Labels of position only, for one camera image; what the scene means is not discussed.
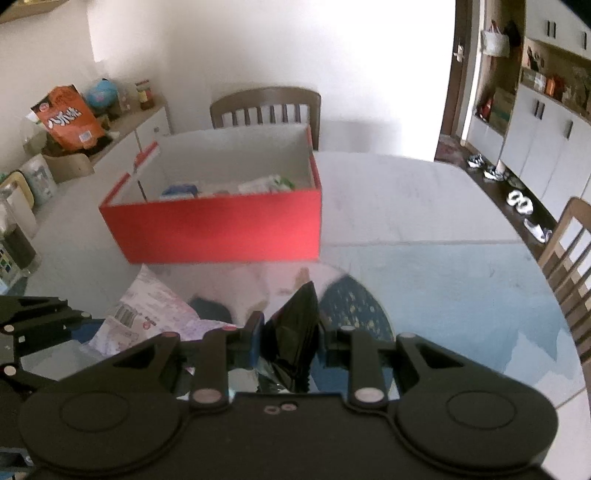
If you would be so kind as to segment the red cardboard box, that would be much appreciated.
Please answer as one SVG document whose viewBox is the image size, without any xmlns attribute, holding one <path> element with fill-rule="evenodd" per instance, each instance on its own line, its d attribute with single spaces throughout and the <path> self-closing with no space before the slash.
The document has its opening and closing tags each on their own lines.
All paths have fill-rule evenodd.
<svg viewBox="0 0 591 480">
<path fill-rule="evenodd" d="M 238 193 L 277 174 L 291 192 Z M 170 185 L 198 197 L 162 201 Z M 174 264 L 315 260 L 322 183 L 307 125 L 259 125 L 164 136 L 137 155 L 99 206 L 128 262 Z"/>
</svg>

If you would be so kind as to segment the blue globe toy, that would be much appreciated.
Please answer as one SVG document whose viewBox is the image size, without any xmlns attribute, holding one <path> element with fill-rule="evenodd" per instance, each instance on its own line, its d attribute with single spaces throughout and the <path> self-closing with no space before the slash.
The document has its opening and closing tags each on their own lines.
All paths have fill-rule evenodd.
<svg viewBox="0 0 591 480">
<path fill-rule="evenodd" d="M 94 110 L 110 108 L 118 99 L 116 85 L 107 79 L 101 79 L 84 95 L 86 103 Z"/>
</svg>

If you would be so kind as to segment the blue white snack packet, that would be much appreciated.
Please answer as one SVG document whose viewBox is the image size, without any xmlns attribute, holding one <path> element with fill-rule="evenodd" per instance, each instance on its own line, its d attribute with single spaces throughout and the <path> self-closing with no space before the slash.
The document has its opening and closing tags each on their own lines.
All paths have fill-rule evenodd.
<svg viewBox="0 0 591 480">
<path fill-rule="evenodd" d="M 167 187 L 159 196 L 162 201 L 186 200 L 198 197 L 198 188 L 194 184 L 174 184 Z"/>
</svg>

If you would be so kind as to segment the wooden chair behind box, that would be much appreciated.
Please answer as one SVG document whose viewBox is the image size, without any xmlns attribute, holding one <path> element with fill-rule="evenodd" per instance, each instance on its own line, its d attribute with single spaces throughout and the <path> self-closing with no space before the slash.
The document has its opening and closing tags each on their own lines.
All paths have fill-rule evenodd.
<svg viewBox="0 0 591 480">
<path fill-rule="evenodd" d="M 211 104 L 214 129 L 263 124 L 304 124 L 311 133 L 311 145 L 320 145 L 322 96 L 301 87 L 270 86 L 242 90 Z"/>
</svg>

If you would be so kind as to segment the orange chip bag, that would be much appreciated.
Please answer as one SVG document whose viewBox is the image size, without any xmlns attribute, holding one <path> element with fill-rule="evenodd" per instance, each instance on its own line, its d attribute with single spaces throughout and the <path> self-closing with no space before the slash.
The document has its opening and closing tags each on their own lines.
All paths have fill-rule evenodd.
<svg viewBox="0 0 591 480">
<path fill-rule="evenodd" d="M 31 110 L 66 152 L 94 149 L 107 138 L 105 130 L 73 85 L 53 88 Z"/>
</svg>

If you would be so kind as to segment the white hanging tote bag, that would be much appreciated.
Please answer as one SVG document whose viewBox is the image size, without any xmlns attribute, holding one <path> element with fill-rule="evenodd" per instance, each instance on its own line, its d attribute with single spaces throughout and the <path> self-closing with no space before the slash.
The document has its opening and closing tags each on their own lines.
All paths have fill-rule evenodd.
<svg viewBox="0 0 591 480">
<path fill-rule="evenodd" d="M 510 56 L 509 37 L 500 31 L 494 20 L 487 29 L 481 31 L 481 52 L 483 55 L 496 58 Z"/>
</svg>

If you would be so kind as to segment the pink printed snack bag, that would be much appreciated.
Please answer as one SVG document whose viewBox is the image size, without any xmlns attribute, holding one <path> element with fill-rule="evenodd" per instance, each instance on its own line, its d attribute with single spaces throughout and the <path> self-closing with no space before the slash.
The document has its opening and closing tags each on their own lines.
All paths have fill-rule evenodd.
<svg viewBox="0 0 591 480">
<path fill-rule="evenodd" d="M 111 357 L 165 332 L 177 333 L 182 341 L 195 341 L 224 325 L 226 322 L 202 319 L 142 265 L 88 345 L 103 357 Z"/>
</svg>

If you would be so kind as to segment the red lidded sauce jar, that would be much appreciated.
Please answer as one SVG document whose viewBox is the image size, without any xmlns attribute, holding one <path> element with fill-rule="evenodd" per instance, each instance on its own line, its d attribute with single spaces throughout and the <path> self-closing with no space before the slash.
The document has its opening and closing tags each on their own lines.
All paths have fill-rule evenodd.
<svg viewBox="0 0 591 480">
<path fill-rule="evenodd" d="M 154 106 L 150 81 L 145 79 L 135 83 L 137 98 L 141 110 L 148 110 Z"/>
</svg>

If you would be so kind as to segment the black gold snack packet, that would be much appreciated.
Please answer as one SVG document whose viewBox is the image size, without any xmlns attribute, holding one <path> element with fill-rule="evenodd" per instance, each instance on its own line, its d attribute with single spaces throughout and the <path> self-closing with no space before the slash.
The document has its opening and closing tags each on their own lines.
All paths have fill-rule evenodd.
<svg viewBox="0 0 591 480">
<path fill-rule="evenodd" d="M 320 343 L 315 284 L 305 283 L 263 325 L 259 371 L 291 393 L 310 391 L 311 363 Z"/>
</svg>

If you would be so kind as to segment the wooden chair at right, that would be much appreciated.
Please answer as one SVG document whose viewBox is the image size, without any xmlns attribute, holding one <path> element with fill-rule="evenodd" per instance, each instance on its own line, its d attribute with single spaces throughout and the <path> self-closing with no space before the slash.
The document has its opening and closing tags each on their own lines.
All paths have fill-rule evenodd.
<svg viewBox="0 0 591 480">
<path fill-rule="evenodd" d="M 590 364 L 590 204 L 572 197 L 538 260 L 581 365 Z"/>
</svg>

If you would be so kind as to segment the white orange grey snack bag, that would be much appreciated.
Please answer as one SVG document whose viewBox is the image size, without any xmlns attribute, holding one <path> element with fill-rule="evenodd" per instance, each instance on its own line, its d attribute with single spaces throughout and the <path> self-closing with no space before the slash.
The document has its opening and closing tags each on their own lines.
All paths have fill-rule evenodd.
<svg viewBox="0 0 591 480">
<path fill-rule="evenodd" d="M 242 195 L 291 192 L 294 190 L 296 190 L 296 187 L 293 182 L 277 174 L 259 177 L 238 185 L 238 193 Z"/>
</svg>

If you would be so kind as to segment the white side cabinet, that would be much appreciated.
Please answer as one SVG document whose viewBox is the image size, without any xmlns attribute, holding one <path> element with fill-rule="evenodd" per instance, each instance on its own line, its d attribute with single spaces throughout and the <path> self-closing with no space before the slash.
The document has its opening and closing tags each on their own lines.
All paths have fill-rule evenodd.
<svg viewBox="0 0 591 480">
<path fill-rule="evenodd" d="M 166 104 L 160 100 L 148 110 L 134 110 L 111 124 L 111 133 L 119 136 L 98 154 L 90 157 L 92 166 L 99 163 L 116 165 L 123 170 L 132 167 L 135 157 L 162 136 L 169 135 Z"/>
</svg>

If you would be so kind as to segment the white wall cabinet unit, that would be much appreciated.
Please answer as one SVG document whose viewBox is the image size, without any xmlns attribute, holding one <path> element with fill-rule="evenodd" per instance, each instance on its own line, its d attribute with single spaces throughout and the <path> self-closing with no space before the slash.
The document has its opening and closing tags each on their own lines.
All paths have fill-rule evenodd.
<svg viewBox="0 0 591 480">
<path fill-rule="evenodd" d="M 517 177 L 553 217 L 590 198 L 590 22 L 578 2 L 486 1 L 480 68 L 467 142 Z M 510 56 L 481 52 L 494 20 Z"/>
</svg>

